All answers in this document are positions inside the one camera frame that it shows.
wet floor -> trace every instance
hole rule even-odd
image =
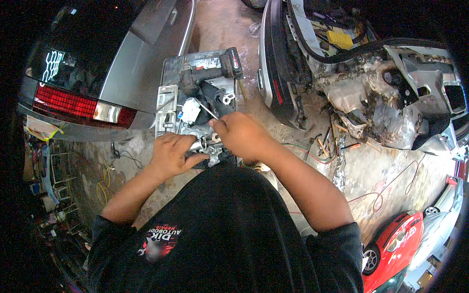
[[[304,110],[309,117],[307,131],[289,128],[275,119],[257,89],[259,38],[253,37],[248,31],[249,26],[261,21],[261,17],[260,12],[251,10],[239,0],[199,0],[191,50],[203,52],[235,46],[241,59],[246,89],[246,99],[238,100],[239,111],[251,113],[279,142],[308,148],[310,138],[322,134],[320,138],[323,139],[330,126],[328,114],[320,112],[326,101],[312,94],[305,97]],[[336,135],[342,138],[341,142],[345,145],[355,143],[343,132],[337,131]],[[153,140],[153,132],[141,133],[128,142],[116,143],[116,149],[128,151],[132,157],[146,165],[151,159]],[[71,147],[76,153],[74,164],[79,178],[74,184],[74,190],[81,205],[82,217],[88,226],[91,226],[92,219],[99,214],[104,207],[103,204],[112,198],[113,192],[117,192],[141,169],[129,158],[113,160],[110,143],[73,143]],[[452,160],[431,155],[424,157],[419,151],[380,148],[381,152],[378,152],[369,145],[364,145],[346,152],[328,165],[316,161],[311,156],[306,159],[308,164],[333,180],[344,192],[345,197],[351,201],[350,207],[362,229],[362,242],[365,244],[376,228],[392,215],[412,209],[423,210],[430,205],[444,188],[446,175],[454,173],[455,162]],[[305,159],[303,151],[290,149]],[[311,152],[319,154],[317,143],[313,145]],[[108,166],[112,165],[109,171],[110,182],[107,175],[104,178],[104,170],[107,168],[104,162]],[[408,165],[410,166],[402,175],[398,176]],[[198,172],[190,170],[165,182],[143,206],[135,226],[140,228]],[[414,174],[413,184],[406,192]],[[106,196],[99,186],[97,194],[97,184],[100,181],[105,181],[103,184],[106,186],[109,182]],[[279,192],[292,212],[298,230],[303,235],[311,233],[311,228],[300,214],[298,207],[280,183]],[[377,194],[361,197],[371,192],[382,195],[376,204]]]

car cover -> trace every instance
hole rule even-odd
[[[463,180],[458,179],[453,206],[450,211],[430,214],[424,218],[422,240],[410,262],[409,270],[414,270],[420,266],[429,256],[442,247],[448,239],[461,210],[463,197],[462,184]]]

car wheel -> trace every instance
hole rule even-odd
[[[254,7],[254,5],[252,5],[251,3],[251,0],[241,0],[242,3],[244,3],[244,5],[246,5],[247,7],[251,8],[251,9],[255,9],[257,11],[263,11],[264,10],[264,7]]]
[[[438,208],[435,208],[435,207],[428,207],[425,209],[425,215],[428,216],[428,215],[431,215],[431,214],[436,214],[436,213],[439,213],[439,209]]]
[[[365,276],[371,275],[378,268],[379,261],[381,260],[381,253],[379,252],[378,246],[376,244],[368,244],[363,252],[363,257],[368,257],[368,261],[363,270]]]

yellow block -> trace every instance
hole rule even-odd
[[[339,32],[327,31],[327,39],[330,44],[336,44],[342,49],[350,49],[353,46],[352,37]]]

black t-shirt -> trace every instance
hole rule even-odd
[[[267,179],[218,165],[138,231],[97,216],[88,278],[96,292],[363,292],[361,267],[357,223],[303,243]]]

